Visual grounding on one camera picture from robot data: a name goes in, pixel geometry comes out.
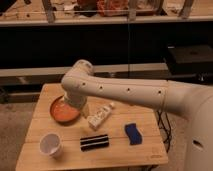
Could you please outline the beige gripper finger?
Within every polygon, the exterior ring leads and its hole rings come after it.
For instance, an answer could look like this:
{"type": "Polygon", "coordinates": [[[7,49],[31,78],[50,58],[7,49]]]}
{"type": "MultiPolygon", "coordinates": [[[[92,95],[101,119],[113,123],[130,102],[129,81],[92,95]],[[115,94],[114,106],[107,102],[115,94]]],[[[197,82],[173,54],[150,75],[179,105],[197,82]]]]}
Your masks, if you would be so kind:
{"type": "Polygon", "coordinates": [[[84,105],[84,107],[81,110],[81,115],[84,118],[87,118],[90,115],[90,110],[89,110],[89,106],[87,104],[84,105]]]}

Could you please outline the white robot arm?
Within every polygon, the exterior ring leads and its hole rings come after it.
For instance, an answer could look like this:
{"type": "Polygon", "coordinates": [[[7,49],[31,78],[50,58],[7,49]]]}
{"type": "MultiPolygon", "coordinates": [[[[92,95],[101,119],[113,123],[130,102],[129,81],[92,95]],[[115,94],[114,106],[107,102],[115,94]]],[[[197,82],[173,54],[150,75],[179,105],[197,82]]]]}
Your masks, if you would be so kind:
{"type": "Polygon", "coordinates": [[[189,122],[184,171],[213,171],[213,86],[154,79],[93,75],[93,65],[77,61],[63,76],[64,100],[81,108],[88,96],[102,97],[180,115],[189,122]]]}

